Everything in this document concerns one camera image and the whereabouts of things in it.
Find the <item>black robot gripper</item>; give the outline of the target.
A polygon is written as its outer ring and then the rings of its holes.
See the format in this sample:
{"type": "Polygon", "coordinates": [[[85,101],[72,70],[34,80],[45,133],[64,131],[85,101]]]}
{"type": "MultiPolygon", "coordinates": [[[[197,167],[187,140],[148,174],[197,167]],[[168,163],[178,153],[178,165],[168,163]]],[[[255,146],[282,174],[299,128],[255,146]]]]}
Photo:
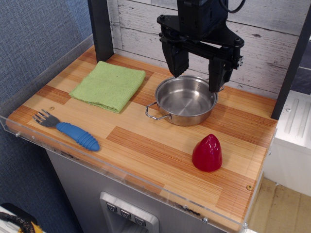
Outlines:
{"type": "Polygon", "coordinates": [[[160,41],[170,73],[179,77],[189,68],[189,54],[209,59],[209,90],[221,91],[233,69],[242,65],[244,40],[226,25],[226,0],[179,0],[176,16],[160,15],[160,41]]]}

